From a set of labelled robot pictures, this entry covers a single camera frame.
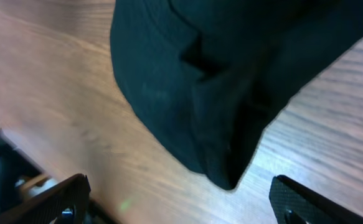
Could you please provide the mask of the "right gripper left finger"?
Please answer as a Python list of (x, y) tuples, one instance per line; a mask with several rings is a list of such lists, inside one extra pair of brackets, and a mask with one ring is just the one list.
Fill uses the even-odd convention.
[(26, 202), (0, 214), (0, 224), (50, 223), (70, 209), (72, 223), (83, 223), (90, 198), (87, 176), (75, 174)]

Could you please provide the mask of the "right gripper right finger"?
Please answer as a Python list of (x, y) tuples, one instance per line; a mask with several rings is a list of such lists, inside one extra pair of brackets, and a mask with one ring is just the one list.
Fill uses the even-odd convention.
[(269, 200), (278, 224), (363, 224), (363, 217), (295, 180), (272, 179)]

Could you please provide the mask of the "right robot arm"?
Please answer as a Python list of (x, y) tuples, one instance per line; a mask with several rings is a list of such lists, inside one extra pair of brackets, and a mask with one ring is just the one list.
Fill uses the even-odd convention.
[[(0, 223), (114, 223), (88, 196), (91, 188), (83, 174), (30, 199), (22, 193), (44, 184), (46, 178), (0, 132)], [(363, 224), (363, 217), (330, 201), (300, 183), (279, 175), (269, 193), (272, 210), (282, 224)]]

